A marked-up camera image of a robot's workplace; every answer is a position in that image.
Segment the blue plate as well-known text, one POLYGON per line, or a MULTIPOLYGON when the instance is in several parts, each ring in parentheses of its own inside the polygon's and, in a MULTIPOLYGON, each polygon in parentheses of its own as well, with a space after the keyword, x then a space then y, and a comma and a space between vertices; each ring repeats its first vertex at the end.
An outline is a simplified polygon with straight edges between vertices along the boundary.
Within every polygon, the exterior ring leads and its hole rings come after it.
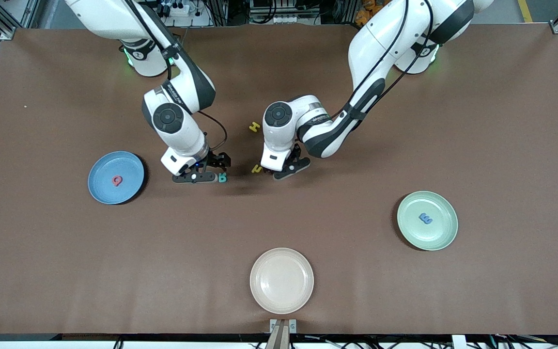
POLYGON ((146 170, 142 160, 131 152, 111 152, 96 161, 87 177, 88 191, 102 204, 124 204, 140 193, 146 183, 146 170), (123 182, 115 187, 111 183, 114 176, 121 176, 123 182))

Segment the beige plate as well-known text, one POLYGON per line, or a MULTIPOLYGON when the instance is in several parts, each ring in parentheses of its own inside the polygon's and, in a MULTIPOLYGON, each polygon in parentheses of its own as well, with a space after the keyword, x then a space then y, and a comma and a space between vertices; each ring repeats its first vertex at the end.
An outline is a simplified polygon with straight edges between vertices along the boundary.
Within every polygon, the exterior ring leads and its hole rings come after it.
POLYGON ((313 294, 313 268, 291 248, 272 248, 252 266, 249 286, 257 304, 268 312, 287 315, 299 311, 313 294))

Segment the green plate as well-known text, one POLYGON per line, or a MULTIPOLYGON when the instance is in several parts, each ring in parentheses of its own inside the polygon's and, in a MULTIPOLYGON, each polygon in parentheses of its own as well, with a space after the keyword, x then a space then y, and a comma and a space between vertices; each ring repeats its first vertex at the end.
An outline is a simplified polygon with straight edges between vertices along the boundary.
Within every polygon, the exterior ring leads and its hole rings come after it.
POLYGON ((417 191, 405 196, 399 204, 396 217, 405 240, 421 250, 442 250, 458 234, 458 216, 451 203, 431 191, 417 191), (419 219, 421 213, 430 216, 433 222, 423 223, 419 219))

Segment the brown table cover sheet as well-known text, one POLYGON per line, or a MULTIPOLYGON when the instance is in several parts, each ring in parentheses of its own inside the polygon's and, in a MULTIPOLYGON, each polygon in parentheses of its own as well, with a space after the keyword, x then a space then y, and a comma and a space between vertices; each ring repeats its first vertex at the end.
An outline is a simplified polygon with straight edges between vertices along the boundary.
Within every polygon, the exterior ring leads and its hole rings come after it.
POLYGON ((249 275, 265 251, 314 270, 292 314, 312 333, 558 334, 558 35, 469 26, 386 95, 339 151, 285 180, 251 173, 269 104, 352 88, 352 27, 195 29, 185 49, 217 89, 223 184, 178 185, 141 113, 163 78, 118 42, 20 30, 0 44, 0 333, 263 332, 249 275), (102 204, 87 177, 131 152, 146 183, 102 204), (454 208, 452 243, 425 251, 397 225, 405 196, 454 208))

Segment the black electronics rack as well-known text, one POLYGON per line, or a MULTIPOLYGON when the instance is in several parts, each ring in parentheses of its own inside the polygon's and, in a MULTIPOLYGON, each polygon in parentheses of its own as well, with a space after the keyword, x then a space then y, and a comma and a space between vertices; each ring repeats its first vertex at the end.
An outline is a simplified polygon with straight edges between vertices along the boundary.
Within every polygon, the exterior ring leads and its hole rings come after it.
POLYGON ((244 14, 255 24, 321 24, 332 16, 334 0, 244 0, 244 14))

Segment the aluminium beam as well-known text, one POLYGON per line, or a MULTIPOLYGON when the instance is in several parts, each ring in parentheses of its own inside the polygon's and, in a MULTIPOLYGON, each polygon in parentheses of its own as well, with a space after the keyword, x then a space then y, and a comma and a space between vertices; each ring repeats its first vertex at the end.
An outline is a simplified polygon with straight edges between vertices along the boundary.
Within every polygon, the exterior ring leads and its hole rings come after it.
POLYGON ((265 349, 291 349, 290 325, 287 320, 281 319, 275 322, 265 349))

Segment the pile of orange objects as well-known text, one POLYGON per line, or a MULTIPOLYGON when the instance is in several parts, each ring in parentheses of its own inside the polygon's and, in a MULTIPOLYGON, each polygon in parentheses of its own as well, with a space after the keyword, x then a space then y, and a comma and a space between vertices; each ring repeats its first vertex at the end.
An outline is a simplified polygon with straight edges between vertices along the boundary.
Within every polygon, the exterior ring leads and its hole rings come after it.
POLYGON ((359 27, 365 26, 391 0, 361 0, 362 7, 355 16, 355 24, 359 27))

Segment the white power strip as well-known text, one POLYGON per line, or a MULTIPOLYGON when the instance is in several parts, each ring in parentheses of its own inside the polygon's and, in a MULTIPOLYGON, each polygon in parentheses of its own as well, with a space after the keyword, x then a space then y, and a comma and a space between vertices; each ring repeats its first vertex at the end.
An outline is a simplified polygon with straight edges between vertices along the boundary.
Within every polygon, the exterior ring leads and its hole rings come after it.
POLYGON ((156 0, 155 11, 168 27, 211 27, 213 16, 202 0, 156 0))

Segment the silver metal bracket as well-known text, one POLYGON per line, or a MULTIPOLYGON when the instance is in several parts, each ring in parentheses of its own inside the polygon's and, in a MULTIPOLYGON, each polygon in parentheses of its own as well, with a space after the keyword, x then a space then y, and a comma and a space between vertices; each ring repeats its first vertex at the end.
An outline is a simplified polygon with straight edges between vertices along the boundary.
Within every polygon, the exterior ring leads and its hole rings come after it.
MULTIPOLYGON (((278 322, 279 322, 279 319, 270 319, 269 320, 269 332, 273 331, 275 325, 277 325, 278 322)), ((297 333, 297 321, 296 321, 296 319, 286 320, 286 323, 288 323, 290 334, 297 333)))

